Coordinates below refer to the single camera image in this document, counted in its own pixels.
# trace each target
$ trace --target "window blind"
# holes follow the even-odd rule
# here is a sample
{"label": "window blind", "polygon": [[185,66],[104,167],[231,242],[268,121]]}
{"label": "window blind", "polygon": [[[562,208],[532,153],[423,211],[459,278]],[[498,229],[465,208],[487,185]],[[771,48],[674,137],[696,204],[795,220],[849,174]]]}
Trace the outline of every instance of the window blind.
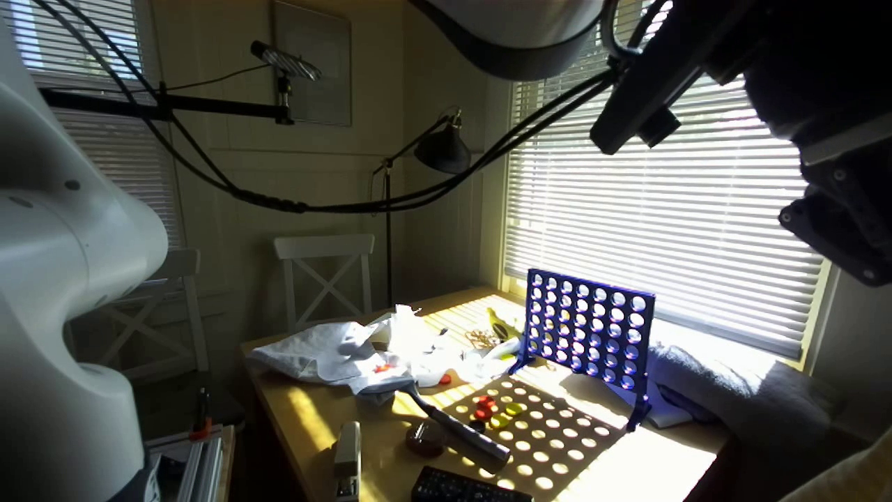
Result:
{"label": "window blind", "polygon": [[[132,0],[75,0],[141,69],[141,51],[137,37]],[[20,55],[34,80],[44,90],[87,93],[116,97],[116,87],[104,66],[40,5],[30,0],[12,0],[0,5],[2,23],[12,26]],[[100,48],[121,77],[137,90],[133,73],[75,17],[68,15],[87,40]],[[175,204],[173,160],[139,118],[98,114],[54,109],[79,149],[112,178],[121,189],[144,200],[167,225],[169,246],[180,242],[180,215]]]}
{"label": "window blind", "polygon": [[[617,30],[629,34],[639,17],[621,8]],[[569,73],[516,87],[516,118],[606,69],[597,43]],[[508,273],[551,268],[652,291],[664,321],[799,356],[823,260],[777,222],[805,188],[798,151],[755,118],[741,77],[699,77],[671,107],[679,132],[601,155],[589,128],[608,94],[512,151]]]}

